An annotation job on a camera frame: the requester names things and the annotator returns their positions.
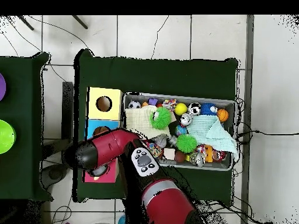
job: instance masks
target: blue block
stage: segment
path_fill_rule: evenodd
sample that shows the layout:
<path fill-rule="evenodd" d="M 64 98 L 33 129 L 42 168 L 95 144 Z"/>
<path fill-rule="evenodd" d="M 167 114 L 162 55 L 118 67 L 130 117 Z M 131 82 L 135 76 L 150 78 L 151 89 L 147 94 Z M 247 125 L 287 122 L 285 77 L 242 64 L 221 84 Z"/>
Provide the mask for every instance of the blue block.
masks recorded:
<path fill-rule="evenodd" d="M 109 121 L 109 120 L 88 120 L 88 128 L 87 128 L 87 139 L 92 137 L 93 132 L 97 127 L 106 126 L 111 130 L 116 129 L 119 127 L 119 121 Z"/>

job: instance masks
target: towel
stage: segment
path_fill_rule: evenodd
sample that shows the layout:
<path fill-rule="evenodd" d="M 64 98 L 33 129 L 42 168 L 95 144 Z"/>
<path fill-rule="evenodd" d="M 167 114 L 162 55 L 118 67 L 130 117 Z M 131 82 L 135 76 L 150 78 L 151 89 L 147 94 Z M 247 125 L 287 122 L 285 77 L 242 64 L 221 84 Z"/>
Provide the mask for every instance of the towel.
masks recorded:
<path fill-rule="evenodd" d="M 217 151 L 228 151 L 238 155 L 236 141 L 223 129 L 217 116 L 194 116 L 187 130 L 196 138 L 198 144 L 210 145 Z"/>
<path fill-rule="evenodd" d="M 157 110 L 156 106 L 145 106 L 142 108 L 125 109 L 126 111 L 126 128 L 132 132 L 140 132 L 146 137 L 142 139 L 151 139 L 160 134 L 170 136 L 169 128 L 155 129 L 150 122 L 150 115 Z"/>

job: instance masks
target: gray bin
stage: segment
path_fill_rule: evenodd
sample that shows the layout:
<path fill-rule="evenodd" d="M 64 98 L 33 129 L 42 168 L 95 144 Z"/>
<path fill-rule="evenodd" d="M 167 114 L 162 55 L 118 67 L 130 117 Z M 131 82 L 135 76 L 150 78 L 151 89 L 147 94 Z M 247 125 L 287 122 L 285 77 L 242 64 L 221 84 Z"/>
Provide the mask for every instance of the gray bin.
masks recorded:
<path fill-rule="evenodd" d="M 125 93 L 123 96 L 123 105 L 121 108 L 121 127 L 126 127 L 126 115 L 124 109 L 128 108 L 129 103 L 134 100 L 140 102 L 147 102 L 149 98 L 156 98 L 158 102 L 163 102 L 164 100 L 176 99 L 177 102 L 182 102 L 187 106 L 193 102 L 202 103 L 214 103 L 219 109 L 226 109 L 228 111 L 228 120 L 224 122 L 224 129 L 228 131 L 233 138 L 236 134 L 236 123 L 237 123 L 237 105 L 236 102 L 232 100 L 216 100 L 216 99 L 204 99 L 204 98 L 194 98 L 194 97 L 184 97 L 184 96 L 170 96 L 163 94 L 149 94 L 149 93 Z M 186 169 L 203 169 L 203 170 L 218 170 L 218 171 L 228 171 L 233 167 L 233 154 L 227 153 L 227 157 L 224 161 L 220 162 L 207 162 L 203 167 L 193 166 L 189 162 L 177 163 L 176 161 L 170 160 L 159 160 L 161 166 L 175 166 L 182 167 Z"/>

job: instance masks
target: pink block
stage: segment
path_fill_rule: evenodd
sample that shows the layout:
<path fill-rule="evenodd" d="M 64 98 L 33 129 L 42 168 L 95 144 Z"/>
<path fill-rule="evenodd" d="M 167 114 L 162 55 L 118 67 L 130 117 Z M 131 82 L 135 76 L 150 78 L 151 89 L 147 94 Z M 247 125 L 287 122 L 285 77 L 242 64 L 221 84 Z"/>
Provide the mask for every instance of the pink block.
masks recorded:
<path fill-rule="evenodd" d="M 113 159 L 108 164 L 108 169 L 105 174 L 99 177 L 92 177 L 85 172 L 85 183 L 115 183 L 119 173 L 117 159 Z"/>

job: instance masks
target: dark green tablecloth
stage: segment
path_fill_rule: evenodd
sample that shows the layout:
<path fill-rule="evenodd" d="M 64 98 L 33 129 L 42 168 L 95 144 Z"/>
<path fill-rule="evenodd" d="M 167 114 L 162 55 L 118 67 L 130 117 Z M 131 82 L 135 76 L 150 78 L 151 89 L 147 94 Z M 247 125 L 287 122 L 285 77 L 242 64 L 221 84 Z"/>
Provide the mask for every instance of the dark green tablecloth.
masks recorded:
<path fill-rule="evenodd" d="M 16 131 L 16 142 L 0 155 L 0 198 L 50 200 L 39 183 L 41 161 L 41 68 L 47 53 L 31 58 L 0 57 L 7 92 L 0 119 Z"/>
<path fill-rule="evenodd" d="M 79 83 L 79 140 L 84 139 L 86 88 L 120 89 L 125 92 L 156 93 L 162 95 L 190 96 L 211 99 L 235 99 L 235 78 L 238 62 L 169 61 L 129 58 L 96 58 L 89 50 L 80 51 L 75 59 Z M 231 200 L 231 171 L 172 169 L 166 171 L 190 185 L 190 193 L 198 200 Z M 123 198 L 124 192 L 118 176 L 115 183 L 83 183 L 78 172 L 78 199 Z"/>

